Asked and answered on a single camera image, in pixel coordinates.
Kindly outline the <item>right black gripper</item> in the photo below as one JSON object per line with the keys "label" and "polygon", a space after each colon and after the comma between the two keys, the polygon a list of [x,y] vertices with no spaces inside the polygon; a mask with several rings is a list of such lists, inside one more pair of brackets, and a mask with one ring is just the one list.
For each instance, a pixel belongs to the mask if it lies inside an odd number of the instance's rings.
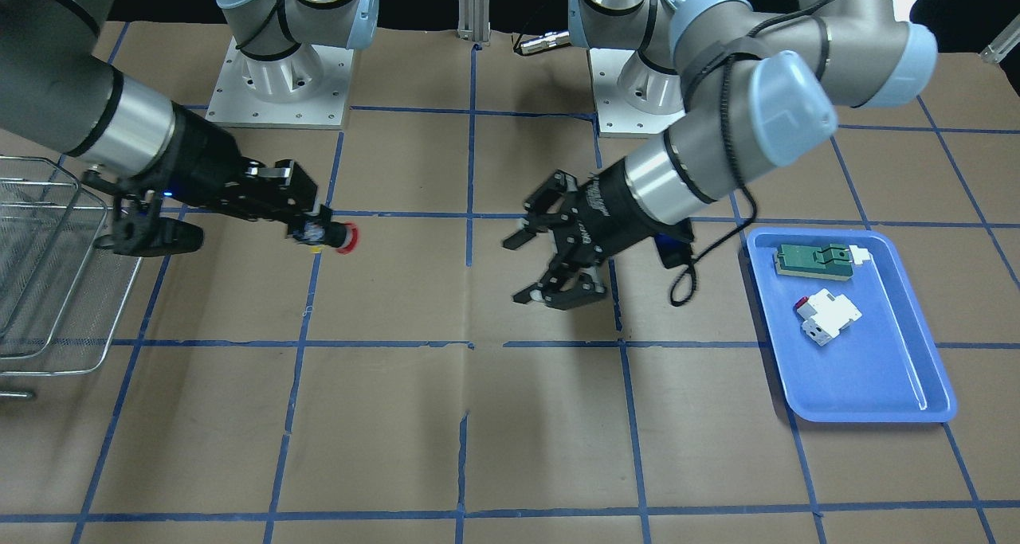
{"label": "right black gripper", "polygon": [[327,244],[332,210],[320,206],[316,181],[296,160],[266,166],[241,155],[175,152],[171,165],[178,202],[240,220],[287,222],[296,243]]}

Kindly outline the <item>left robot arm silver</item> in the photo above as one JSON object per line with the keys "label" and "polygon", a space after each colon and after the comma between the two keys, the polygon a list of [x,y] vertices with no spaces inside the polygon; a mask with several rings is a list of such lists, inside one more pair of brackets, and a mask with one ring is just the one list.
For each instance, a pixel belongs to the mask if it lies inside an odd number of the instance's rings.
{"label": "left robot arm silver", "polygon": [[896,19],[892,0],[798,0],[788,14],[748,0],[568,0],[571,44],[633,49],[675,76],[684,114],[585,182],[557,170],[522,204],[503,246],[547,234],[553,254],[517,303],[568,309],[609,292],[600,268],[652,239],[666,268],[698,288],[688,218],[830,140],[837,106],[896,108],[936,68],[925,24]]}

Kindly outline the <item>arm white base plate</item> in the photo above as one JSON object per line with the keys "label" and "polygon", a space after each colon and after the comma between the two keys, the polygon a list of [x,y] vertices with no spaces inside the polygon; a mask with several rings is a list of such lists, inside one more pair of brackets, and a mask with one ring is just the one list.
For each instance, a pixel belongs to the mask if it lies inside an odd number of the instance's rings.
{"label": "arm white base plate", "polygon": [[342,130],[356,57],[302,45],[279,61],[255,61],[232,41],[205,117],[232,129]]}
{"label": "arm white base plate", "polygon": [[589,65],[602,136],[655,135],[685,115],[679,76],[656,71],[638,52],[591,48]]}

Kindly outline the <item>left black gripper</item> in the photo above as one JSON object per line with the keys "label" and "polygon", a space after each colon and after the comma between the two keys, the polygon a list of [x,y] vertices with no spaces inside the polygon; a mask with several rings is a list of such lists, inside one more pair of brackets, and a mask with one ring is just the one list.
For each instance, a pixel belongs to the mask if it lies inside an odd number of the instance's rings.
{"label": "left black gripper", "polygon": [[625,170],[603,170],[577,185],[577,178],[555,170],[522,204],[518,229],[502,247],[517,250],[547,233],[557,250],[570,250],[566,262],[551,261],[536,283],[517,291],[512,301],[539,302],[571,311],[608,296],[602,262],[656,234],[661,224],[638,204]]}

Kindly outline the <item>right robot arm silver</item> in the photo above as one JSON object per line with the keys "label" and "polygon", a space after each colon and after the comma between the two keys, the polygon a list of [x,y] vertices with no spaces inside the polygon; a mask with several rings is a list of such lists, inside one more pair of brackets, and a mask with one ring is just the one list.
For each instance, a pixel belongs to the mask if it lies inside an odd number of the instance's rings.
{"label": "right robot arm silver", "polygon": [[[90,163],[84,184],[114,202],[98,246],[131,256],[199,250],[203,229],[161,213],[167,198],[244,221],[277,221],[296,243],[350,253],[356,225],[336,222],[292,160],[249,159],[230,131],[95,57],[115,0],[2,0],[2,127]],[[363,49],[380,0],[215,0],[256,96],[316,93],[317,45]]]}

